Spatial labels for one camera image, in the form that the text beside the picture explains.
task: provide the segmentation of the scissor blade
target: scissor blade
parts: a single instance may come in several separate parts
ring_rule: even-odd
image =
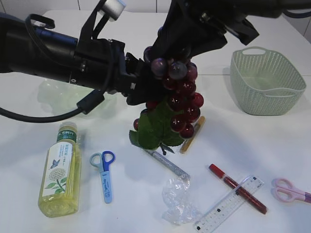
[[[101,179],[103,186],[104,201],[105,203],[109,204],[112,201],[112,189],[109,171],[101,172]]]

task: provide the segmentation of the clear plastic bag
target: clear plastic bag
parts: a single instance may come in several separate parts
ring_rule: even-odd
[[[181,225],[200,218],[201,212],[189,200],[189,189],[189,179],[178,178],[168,181],[162,191],[164,203],[169,208],[163,213],[163,219]]]

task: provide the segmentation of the ruler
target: ruler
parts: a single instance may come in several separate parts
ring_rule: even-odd
[[[247,177],[238,187],[209,210],[194,224],[198,233],[211,233],[233,214],[246,200],[237,194],[240,187],[254,194],[263,186],[263,181],[255,176]]]

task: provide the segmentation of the plastic basket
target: plastic basket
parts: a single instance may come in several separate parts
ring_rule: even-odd
[[[241,108],[257,116],[287,113],[307,88],[302,76],[286,57],[260,47],[234,52],[230,76]]]

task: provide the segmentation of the plastic bottle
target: plastic bottle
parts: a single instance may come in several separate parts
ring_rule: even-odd
[[[65,122],[56,144],[48,150],[38,200],[47,217],[70,215],[79,209],[81,152],[76,142],[76,124]]]

